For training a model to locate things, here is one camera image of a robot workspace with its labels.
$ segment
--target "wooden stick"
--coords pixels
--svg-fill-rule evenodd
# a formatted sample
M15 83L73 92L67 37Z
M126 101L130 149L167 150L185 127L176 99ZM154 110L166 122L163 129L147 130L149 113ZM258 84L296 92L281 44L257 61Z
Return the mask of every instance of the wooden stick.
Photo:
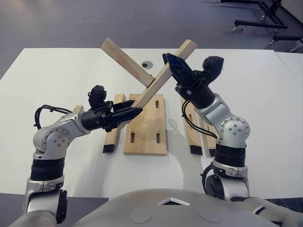
M183 98L180 98L181 105L185 102ZM186 108L186 115L189 117L190 121L197 125L196 112L194 106L189 103ZM202 155L202 145L200 140L200 133L194 130L183 118L184 129L187 135L187 142L190 148L191 154Z
M124 94L117 94L115 95L114 104L120 103L125 101ZM103 153L113 153L115 150L115 145L118 143L120 130L113 129L112 131L106 133L104 146L103 146Z
M197 48L197 44L191 40L186 40L180 48L175 53L176 56L183 58L184 60L189 57L189 55ZM170 71L169 65L166 64L164 68L158 73L156 79L146 88L140 95L137 102L135 102L132 107L143 108L150 99L160 90L160 88L165 84L165 82L171 77L172 73ZM130 121L123 122L119 125L119 128L123 128Z
M75 108L74 108L73 112L79 112L80 110L83 110L83 106L82 105L75 105Z
M124 51L122 51L110 39L106 39L101 46L101 49L107 53L112 59L120 64L126 71L132 74L144 86L148 87L154 77L148 74L140 65L131 59Z

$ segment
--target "wooden block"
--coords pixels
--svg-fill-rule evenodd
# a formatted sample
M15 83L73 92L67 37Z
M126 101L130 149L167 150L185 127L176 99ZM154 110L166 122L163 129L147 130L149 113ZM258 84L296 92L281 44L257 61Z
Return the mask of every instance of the wooden block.
M197 44L191 40L186 40L175 53L176 56L186 59L195 49ZM139 96L137 102L132 107L143 108L151 98L159 91L159 89L165 84L165 82L171 77L169 65L166 64L164 68L158 73L156 79L146 88L143 93ZM130 121L123 122L119 125L119 128L123 128Z
M136 100L140 95L130 94ZM155 95L126 127L124 154L166 155L163 95Z
M124 51L122 51L116 44L110 39L106 39L101 46L101 49L107 53L112 59L120 64L126 71L132 74L138 81L144 86L148 87L154 77L148 74L140 65L138 65L133 59L131 59Z
M117 94L115 95L114 104L121 103L125 101L124 94ZM106 133L104 146L103 146L103 153L113 153L115 150L115 145L118 144L120 130L113 129L112 131Z
M183 98L180 98L181 105L185 102ZM190 121L197 125L196 112L194 110L194 106L189 103L186 107L186 115L190 119ZM183 118L184 129L187 135L187 142L190 147L190 153L196 155L202 155L202 145L200 140L200 133L194 130Z
M83 106L82 105L75 105L75 108L74 108L73 112L79 112L80 110L83 110Z
M202 118L200 119L200 124L201 128L209 130L218 136L214 126L207 124L205 121L202 120ZM214 137L207 136L204 134L202 134L202 139L204 143L206 157L214 157L216 149L216 139Z

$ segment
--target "gray tiled floor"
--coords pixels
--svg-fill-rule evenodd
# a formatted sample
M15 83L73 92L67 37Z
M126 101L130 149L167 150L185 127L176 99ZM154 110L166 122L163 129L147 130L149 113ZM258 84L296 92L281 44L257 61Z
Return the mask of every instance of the gray tiled floor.
M279 34L302 34L278 14L289 26ZM23 48L96 48L107 37L123 48L178 48L190 38L199 48L291 49L294 42L268 45L272 29L231 32L235 19L261 15L254 5L212 0L0 0L0 78Z

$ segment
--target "black metal frame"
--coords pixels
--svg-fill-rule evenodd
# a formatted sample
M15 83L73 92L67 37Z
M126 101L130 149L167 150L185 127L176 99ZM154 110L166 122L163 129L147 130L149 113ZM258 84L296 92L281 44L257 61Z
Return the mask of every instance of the black metal frame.
M263 23L263 22L255 22L255 21L246 21L246 20L235 20L235 26L254 26L254 27L270 27L275 29L287 29L288 26L283 23L283 21L278 18L276 15L276 10L281 6L282 0L274 0L274 3L269 7L263 1L257 0L221 0L222 3L224 2L231 2L231 3L249 3L249 4L257 4L260 9L262 9L265 13L262 18L269 17L273 23Z

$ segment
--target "black rubber foot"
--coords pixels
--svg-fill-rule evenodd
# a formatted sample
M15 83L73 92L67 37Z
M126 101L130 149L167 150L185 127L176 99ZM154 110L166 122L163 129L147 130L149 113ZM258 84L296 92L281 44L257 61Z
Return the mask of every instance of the black rubber foot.
M104 147L103 147L103 153L113 153L114 149L115 149L115 145L114 144L104 145Z
M199 146L190 145L190 153L195 155L203 155L202 148Z

